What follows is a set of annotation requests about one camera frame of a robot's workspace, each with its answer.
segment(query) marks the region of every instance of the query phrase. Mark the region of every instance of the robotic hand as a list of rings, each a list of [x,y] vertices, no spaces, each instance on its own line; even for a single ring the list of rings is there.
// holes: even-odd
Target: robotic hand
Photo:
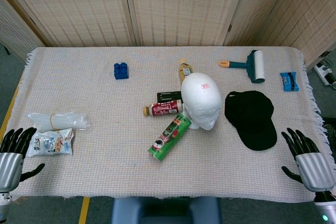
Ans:
[[[336,197],[330,190],[336,185],[325,156],[315,143],[300,131],[287,128],[291,135],[282,132],[296,161],[300,175],[292,173],[283,166],[285,174],[315,193],[314,203],[326,223],[336,223]]]
[[[36,129],[29,128],[23,133],[22,131],[22,128],[16,132],[10,130],[0,144],[0,223],[6,221],[12,203],[9,192],[20,182],[38,174],[45,166],[40,164],[35,170],[22,174],[23,161]]]

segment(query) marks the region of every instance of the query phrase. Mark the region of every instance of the cap brim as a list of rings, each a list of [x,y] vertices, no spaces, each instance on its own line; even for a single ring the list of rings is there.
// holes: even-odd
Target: cap brim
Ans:
[[[243,131],[237,129],[240,139],[245,146],[254,151],[263,151],[277,143],[277,132],[272,120],[265,122],[258,131]]]

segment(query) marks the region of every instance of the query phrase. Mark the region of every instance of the foam mannequin head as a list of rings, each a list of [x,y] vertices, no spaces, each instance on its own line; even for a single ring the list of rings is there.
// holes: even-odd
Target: foam mannequin head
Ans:
[[[181,95],[190,128],[211,130],[219,116],[222,99],[216,83],[203,73],[192,73],[182,82]]]

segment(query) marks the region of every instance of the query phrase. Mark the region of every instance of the blue lego block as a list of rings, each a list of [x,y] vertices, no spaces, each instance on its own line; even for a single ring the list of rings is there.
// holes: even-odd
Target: blue lego block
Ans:
[[[114,77],[116,80],[128,79],[128,65],[125,62],[114,64]]]

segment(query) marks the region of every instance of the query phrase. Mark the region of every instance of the green pringles can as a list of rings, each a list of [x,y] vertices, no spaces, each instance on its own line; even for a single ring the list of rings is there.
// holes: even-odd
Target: green pringles can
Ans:
[[[190,125],[191,121],[185,115],[179,113],[148,149],[148,152],[157,160],[162,161]]]

